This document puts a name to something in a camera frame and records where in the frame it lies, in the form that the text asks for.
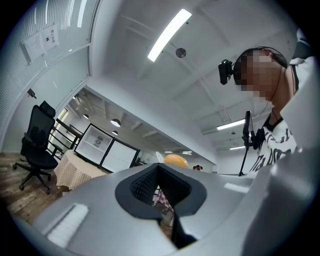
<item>table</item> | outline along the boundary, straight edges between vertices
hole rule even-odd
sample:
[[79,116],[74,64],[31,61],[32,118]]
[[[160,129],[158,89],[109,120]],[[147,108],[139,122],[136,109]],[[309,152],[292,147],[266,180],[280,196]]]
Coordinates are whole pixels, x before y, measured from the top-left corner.
[[108,174],[96,166],[85,162],[73,150],[65,152],[60,163],[54,169],[54,173],[57,179],[56,185],[67,186],[70,190],[74,190],[80,184],[95,177]]

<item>wooden floor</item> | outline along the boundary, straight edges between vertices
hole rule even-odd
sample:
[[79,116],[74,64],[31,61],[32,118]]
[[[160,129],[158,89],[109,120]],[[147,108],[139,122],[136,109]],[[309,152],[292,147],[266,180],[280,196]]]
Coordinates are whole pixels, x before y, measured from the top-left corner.
[[30,224],[33,220],[54,201],[62,197],[62,192],[68,191],[68,188],[58,188],[56,186],[57,177],[53,171],[50,171],[51,180],[42,176],[45,183],[50,187],[50,194],[46,194],[46,188],[36,177],[32,177],[25,185],[24,190],[19,189],[22,180],[29,174],[29,171],[18,167],[12,168],[15,162],[20,162],[19,158],[24,159],[20,154],[0,153],[0,198],[7,205],[8,211],[18,216]]

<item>ceiling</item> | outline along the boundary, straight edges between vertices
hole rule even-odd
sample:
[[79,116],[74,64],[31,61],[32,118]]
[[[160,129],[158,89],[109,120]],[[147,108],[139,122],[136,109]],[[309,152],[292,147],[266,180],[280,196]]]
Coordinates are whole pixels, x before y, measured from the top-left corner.
[[[191,18],[156,61],[150,61],[151,48],[182,8]],[[234,62],[245,49],[255,46],[273,47],[289,60],[296,31],[290,17],[268,0],[124,0],[107,44],[105,72],[130,70],[157,97],[181,108],[216,150],[228,150],[243,145],[242,127],[217,131],[217,126],[243,119],[246,111],[251,111],[257,130],[272,106],[240,91],[232,78],[222,85],[218,64],[223,59]],[[178,48],[186,50],[186,57],[176,56]],[[135,122],[128,119],[128,128]],[[143,137],[153,129],[143,125],[135,132]],[[151,139],[157,143],[165,140],[160,133],[148,137]],[[161,146],[174,148],[169,142]]]
[[[166,135],[161,134],[149,124],[143,122],[131,113],[124,111],[115,104],[110,104],[87,89],[83,88],[77,93],[76,99],[72,99],[69,106],[79,114],[89,115],[89,120],[94,125],[112,132],[117,130],[118,137],[129,144],[134,143],[131,140],[136,136],[140,141],[146,141],[153,145],[156,151],[187,151],[188,149],[183,145],[169,139]],[[121,127],[117,128],[110,123],[112,119],[119,119]]]

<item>shelf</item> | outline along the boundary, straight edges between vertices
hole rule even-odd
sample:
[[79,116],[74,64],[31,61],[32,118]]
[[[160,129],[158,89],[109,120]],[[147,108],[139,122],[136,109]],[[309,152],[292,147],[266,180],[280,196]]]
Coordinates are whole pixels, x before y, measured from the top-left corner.
[[103,151],[103,150],[99,149],[98,147],[96,147],[96,146],[94,146],[94,145],[91,145],[89,142],[87,142],[87,141],[85,141],[85,140],[83,140],[83,142],[86,143],[87,145],[89,145],[90,147],[92,147],[92,148],[94,148],[94,149],[102,152],[103,154],[106,152],[106,151]]

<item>railing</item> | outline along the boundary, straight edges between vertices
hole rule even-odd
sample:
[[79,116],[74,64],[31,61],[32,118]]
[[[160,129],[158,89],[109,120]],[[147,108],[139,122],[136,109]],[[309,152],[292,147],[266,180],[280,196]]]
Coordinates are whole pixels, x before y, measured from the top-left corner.
[[[58,152],[60,155],[55,155],[58,159],[61,159],[62,156],[65,154],[67,150],[73,150],[76,145],[78,145],[78,140],[82,137],[82,134],[75,131],[68,125],[66,125],[64,122],[62,122],[60,119],[56,119],[56,122],[60,125],[59,128],[53,127],[53,129],[50,132],[50,138],[48,143],[48,151],[53,153],[53,151],[50,149],[53,144],[56,144],[62,148],[63,152]],[[74,136],[73,139],[70,137],[67,137],[67,132],[63,132],[64,129]]]

